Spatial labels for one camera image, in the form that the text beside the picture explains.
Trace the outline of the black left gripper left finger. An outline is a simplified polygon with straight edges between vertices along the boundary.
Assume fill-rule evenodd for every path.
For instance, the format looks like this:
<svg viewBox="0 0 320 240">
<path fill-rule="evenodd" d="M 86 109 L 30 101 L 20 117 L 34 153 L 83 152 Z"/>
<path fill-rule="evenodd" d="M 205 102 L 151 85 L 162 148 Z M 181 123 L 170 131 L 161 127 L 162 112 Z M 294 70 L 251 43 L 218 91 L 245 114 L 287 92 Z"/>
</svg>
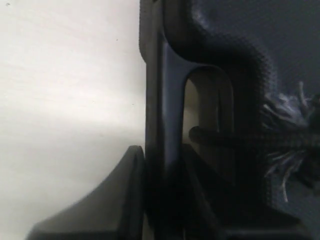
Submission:
<svg viewBox="0 0 320 240">
<path fill-rule="evenodd" d="M 36 224 L 29 240 L 140 240 L 143 235 L 145 159 L 130 146 L 108 177 L 83 199 Z"/>
</svg>

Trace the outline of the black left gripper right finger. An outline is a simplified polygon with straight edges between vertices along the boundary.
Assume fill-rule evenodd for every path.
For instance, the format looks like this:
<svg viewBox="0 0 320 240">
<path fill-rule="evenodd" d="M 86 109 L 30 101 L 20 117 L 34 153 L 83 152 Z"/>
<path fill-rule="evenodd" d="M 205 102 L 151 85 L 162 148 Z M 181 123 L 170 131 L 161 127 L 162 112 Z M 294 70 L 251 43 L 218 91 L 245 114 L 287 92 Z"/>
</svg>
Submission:
<svg viewBox="0 0 320 240">
<path fill-rule="evenodd" d="M 188 240 L 308 240 L 302 221 L 245 196 L 188 144 L 184 163 L 184 227 Z"/>
</svg>

